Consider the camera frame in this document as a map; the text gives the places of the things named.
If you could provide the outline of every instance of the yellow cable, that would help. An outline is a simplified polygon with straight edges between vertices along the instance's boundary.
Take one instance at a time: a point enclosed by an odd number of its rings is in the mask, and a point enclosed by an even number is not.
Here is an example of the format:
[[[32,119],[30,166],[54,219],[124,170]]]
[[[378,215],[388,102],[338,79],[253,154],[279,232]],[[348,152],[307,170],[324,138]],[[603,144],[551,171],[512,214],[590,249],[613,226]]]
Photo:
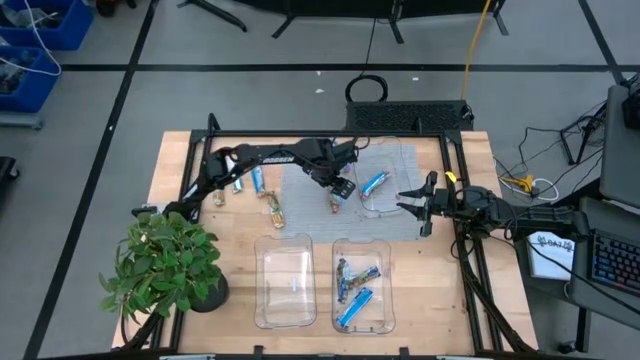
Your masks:
[[[471,59],[473,59],[473,49],[476,47],[476,42],[478,41],[478,36],[480,35],[480,30],[482,29],[482,23],[484,23],[484,18],[487,16],[487,11],[489,11],[489,4],[491,4],[491,0],[487,0],[487,3],[484,4],[482,17],[480,17],[480,22],[478,22],[476,33],[473,35],[473,40],[471,41],[471,46],[469,47],[469,53],[467,54],[467,64],[464,67],[464,83],[462,84],[462,100],[465,100],[467,98],[467,86],[469,85],[469,67],[471,66]]]

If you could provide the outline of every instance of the gray mat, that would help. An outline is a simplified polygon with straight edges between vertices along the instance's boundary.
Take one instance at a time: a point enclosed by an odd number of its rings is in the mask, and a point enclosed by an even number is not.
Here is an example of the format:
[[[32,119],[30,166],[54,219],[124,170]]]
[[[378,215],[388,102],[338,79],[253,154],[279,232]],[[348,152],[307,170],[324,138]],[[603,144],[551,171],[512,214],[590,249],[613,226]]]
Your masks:
[[[360,152],[358,162],[344,177],[354,181],[356,191],[340,207],[337,214],[331,213],[329,190],[321,188],[311,178],[300,171],[296,165],[284,165],[282,173],[281,205],[287,225],[282,235],[290,237],[298,233],[308,234],[314,242],[332,243],[348,238],[351,241],[418,240],[420,224],[406,211],[375,212],[371,202],[361,202],[359,190],[368,180],[368,175],[390,170],[392,177],[374,191],[379,200],[376,208],[389,209],[388,202],[411,203],[413,199],[389,198],[396,191],[417,189],[422,186],[422,177],[418,168],[416,149],[413,145],[371,145]]]

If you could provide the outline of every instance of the black plant pot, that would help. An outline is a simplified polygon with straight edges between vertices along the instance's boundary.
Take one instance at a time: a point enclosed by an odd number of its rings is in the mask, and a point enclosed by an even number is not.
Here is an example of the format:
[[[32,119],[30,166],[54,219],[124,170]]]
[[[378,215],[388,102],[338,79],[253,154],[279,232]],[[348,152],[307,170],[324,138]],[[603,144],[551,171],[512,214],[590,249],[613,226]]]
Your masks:
[[[213,311],[222,306],[229,298],[229,283],[224,275],[220,276],[218,288],[209,286],[209,295],[204,301],[196,299],[191,302],[191,310],[195,312],[205,313]]]

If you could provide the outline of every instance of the yellow tag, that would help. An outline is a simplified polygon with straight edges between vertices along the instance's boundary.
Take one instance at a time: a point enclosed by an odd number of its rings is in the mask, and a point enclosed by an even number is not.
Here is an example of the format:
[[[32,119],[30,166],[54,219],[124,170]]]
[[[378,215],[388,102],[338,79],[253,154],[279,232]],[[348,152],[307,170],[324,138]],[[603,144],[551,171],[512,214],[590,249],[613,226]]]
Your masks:
[[[456,176],[453,175],[451,171],[447,171],[444,174],[447,175],[447,177],[449,178],[449,180],[451,180],[452,183],[455,184],[456,182],[458,182],[458,178],[456,178]]]

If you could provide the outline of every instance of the plastic tray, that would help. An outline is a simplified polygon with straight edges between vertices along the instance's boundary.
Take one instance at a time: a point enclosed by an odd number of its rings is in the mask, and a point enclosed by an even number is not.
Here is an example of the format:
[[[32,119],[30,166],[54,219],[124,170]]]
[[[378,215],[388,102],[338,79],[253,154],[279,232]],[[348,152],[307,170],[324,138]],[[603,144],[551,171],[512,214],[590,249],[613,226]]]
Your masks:
[[[382,240],[369,243],[352,243],[347,239],[333,243],[333,280],[332,280],[332,322],[333,327],[341,333],[387,334],[396,324],[393,314],[393,296],[391,293],[391,247]],[[370,280],[362,286],[349,290],[345,303],[338,301],[337,268],[340,259],[349,264],[352,276],[377,266],[380,277]],[[373,297],[367,305],[343,328],[336,318],[344,313],[362,287],[373,291]]]
[[[358,141],[362,147],[366,140]],[[358,162],[353,165],[355,182],[360,197],[363,187],[382,171],[389,171],[390,177],[376,188],[366,199],[360,198],[361,214],[368,218],[397,215],[402,209],[396,204],[400,198],[398,193],[411,190],[411,182],[407,173],[402,152],[402,143],[396,137],[372,138],[369,146],[360,151]],[[412,204],[414,199],[402,199]]]
[[[34,56],[32,69],[55,72],[56,66],[49,60],[44,51],[38,48],[0,46],[0,56],[20,56],[24,51]],[[0,111],[18,111],[36,113],[47,100],[58,76],[25,72],[22,81],[11,94],[0,94]]]
[[[307,326],[316,319],[313,245],[307,235],[264,236],[256,250],[256,325],[263,329]]]

